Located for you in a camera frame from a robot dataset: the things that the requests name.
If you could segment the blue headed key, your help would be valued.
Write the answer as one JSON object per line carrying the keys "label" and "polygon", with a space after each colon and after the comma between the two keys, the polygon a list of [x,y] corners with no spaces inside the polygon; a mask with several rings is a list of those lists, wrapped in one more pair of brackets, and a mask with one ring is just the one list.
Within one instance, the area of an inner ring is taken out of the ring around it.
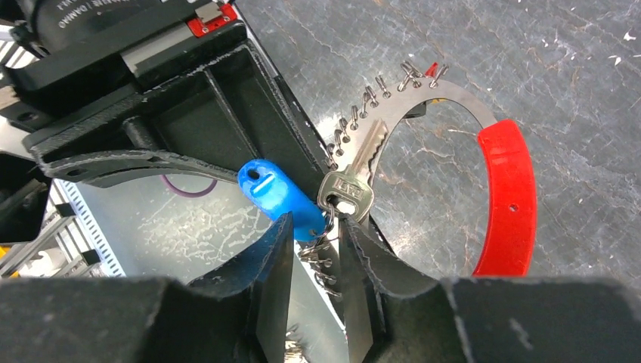
{"label": "blue headed key", "polygon": [[315,202],[276,164],[264,159],[250,160],[242,166],[237,184],[243,194],[271,220],[291,213],[296,240],[315,240],[331,229],[323,212],[332,214],[336,211],[331,203],[333,197],[355,208],[351,216],[357,222],[368,218],[374,201],[370,185],[373,162],[388,134],[389,129],[383,120],[373,121],[351,162],[343,170],[330,171],[324,176]]}

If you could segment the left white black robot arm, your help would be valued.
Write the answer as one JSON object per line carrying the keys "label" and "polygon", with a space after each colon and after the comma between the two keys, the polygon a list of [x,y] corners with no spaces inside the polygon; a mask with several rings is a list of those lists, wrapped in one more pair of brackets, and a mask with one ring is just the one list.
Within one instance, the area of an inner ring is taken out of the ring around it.
{"label": "left white black robot arm", "polygon": [[324,143],[232,1],[3,1],[35,57],[1,65],[1,149],[99,188],[185,174],[234,182],[254,159],[306,194]]}

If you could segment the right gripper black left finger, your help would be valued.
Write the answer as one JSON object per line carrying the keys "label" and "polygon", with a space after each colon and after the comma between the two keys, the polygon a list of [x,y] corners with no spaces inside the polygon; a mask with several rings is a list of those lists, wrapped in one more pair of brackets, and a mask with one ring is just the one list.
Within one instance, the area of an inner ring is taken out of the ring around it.
{"label": "right gripper black left finger", "polygon": [[223,265],[171,278],[1,282],[3,362],[282,362],[293,274],[282,215]]}

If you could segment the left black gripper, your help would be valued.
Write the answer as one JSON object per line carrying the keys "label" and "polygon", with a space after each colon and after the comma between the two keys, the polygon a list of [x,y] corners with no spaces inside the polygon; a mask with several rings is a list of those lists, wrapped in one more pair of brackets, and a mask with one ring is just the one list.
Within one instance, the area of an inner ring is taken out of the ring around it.
{"label": "left black gripper", "polygon": [[235,182],[254,159],[299,187],[325,144],[233,1],[3,1],[32,63],[1,62],[1,148],[110,188],[158,175]]}

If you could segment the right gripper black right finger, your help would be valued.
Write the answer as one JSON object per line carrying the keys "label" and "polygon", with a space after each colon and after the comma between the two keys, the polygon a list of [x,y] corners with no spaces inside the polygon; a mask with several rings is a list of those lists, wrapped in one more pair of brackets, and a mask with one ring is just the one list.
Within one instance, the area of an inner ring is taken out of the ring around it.
{"label": "right gripper black right finger", "polygon": [[638,362],[640,301],[608,278],[442,278],[351,216],[339,261],[352,362]]}

